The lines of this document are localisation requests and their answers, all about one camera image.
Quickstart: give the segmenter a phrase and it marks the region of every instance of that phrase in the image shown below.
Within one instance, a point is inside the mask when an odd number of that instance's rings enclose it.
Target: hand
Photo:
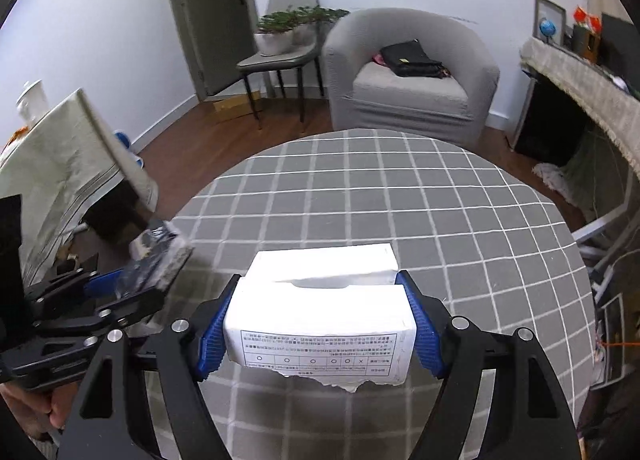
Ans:
[[[56,429],[64,426],[77,392],[77,383],[60,386],[46,395],[25,392],[13,382],[0,384],[0,395],[14,414],[18,424],[32,438],[40,438],[47,431],[38,422],[38,415],[41,418],[48,418],[50,424]]]

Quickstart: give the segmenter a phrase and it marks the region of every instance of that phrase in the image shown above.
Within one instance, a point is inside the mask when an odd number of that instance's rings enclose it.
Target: cardboard box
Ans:
[[[323,249],[265,250],[256,254],[247,279],[286,282],[301,287],[393,285],[398,262],[391,245],[354,245]]]
[[[260,91],[254,91],[252,97],[255,101],[255,107],[258,111],[262,110],[262,99]],[[230,96],[223,100],[213,102],[213,116],[216,122],[225,122],[226,120],[237,119],[244,115],[252,114],[251,103],[246,94]]]
[[[404,287],[308,288],[242,278],[226,312],[229,358],[349,392],[406,380],[416,326]]]

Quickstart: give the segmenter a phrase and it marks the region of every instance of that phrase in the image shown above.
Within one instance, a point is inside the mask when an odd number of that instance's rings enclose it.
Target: red decoration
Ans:
[[[589,16],[589,22],[591,23],[591,28],[594,32],[599,34],[602,32],[602,23],[600,22],[600,18],[594,15]]]
[[[582,24],[587,20],[587,13],[582,8],[578,7],[575,9],[574,19],[578,24]]]

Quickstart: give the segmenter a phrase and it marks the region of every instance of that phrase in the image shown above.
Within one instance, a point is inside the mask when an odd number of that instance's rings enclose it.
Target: wooden floor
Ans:
[[[286,141],[333,130],[325,100],[306,101],[304,133],[295,100],[264,99],[263,104],[258,130],[251,115],[216,123],[212,104],[203,102],[142,151],[146,171],[158,182],[158,213],[163,218],[171,219],[204,186],[245,158]],[[584,225],[580,211],[531,172],[537,162],[510,150],[502,131],[485,127],[477,153],[552,199],[572,231]]]

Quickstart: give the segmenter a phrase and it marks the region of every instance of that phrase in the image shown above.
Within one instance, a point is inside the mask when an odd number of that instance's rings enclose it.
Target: picture frame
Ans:
[[[566,25],[566,10],[560,5],[549,0],[536,0],[536,7],[533,20],[533,37],[546,42],[546,37],[540,32],[540,22],[548,19],[556,25],[556,33],[551,37],[552,42],[557,46],[562,46],[564,36],[564,26]]]

